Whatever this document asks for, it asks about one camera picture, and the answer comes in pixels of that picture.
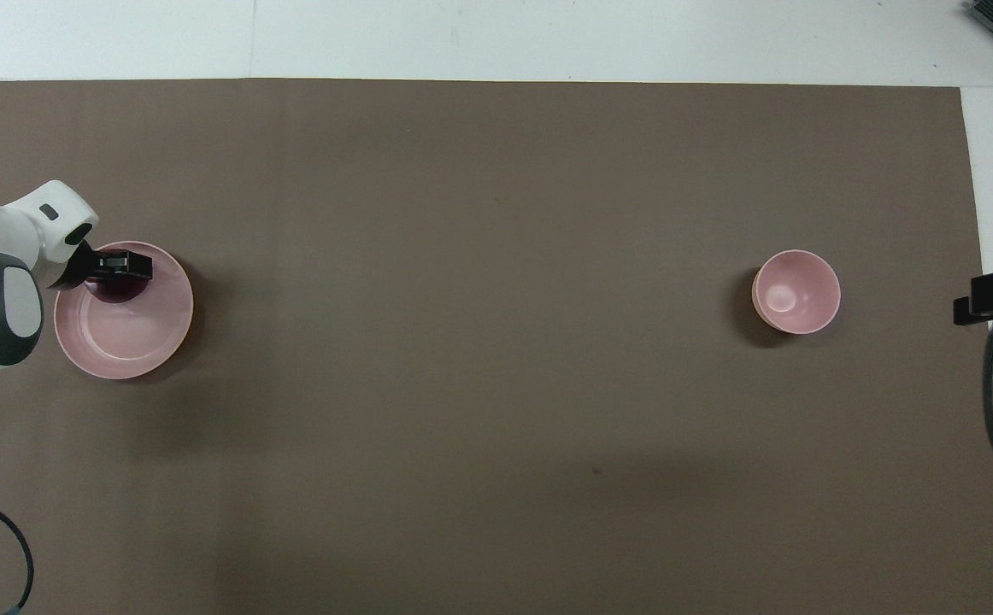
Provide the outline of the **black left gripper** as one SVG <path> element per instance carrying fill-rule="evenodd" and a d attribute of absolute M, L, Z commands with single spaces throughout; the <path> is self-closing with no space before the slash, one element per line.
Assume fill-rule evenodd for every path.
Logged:
<path fill-rule="evenodd" d="M 130 249 L 94 250 L 86 241 L 79 242 L 54 281 L 56 291 L 71 290 L 87 278 L 93 280 L 134 279 L 150 281 L 154 277 L 153 260 Z"/>

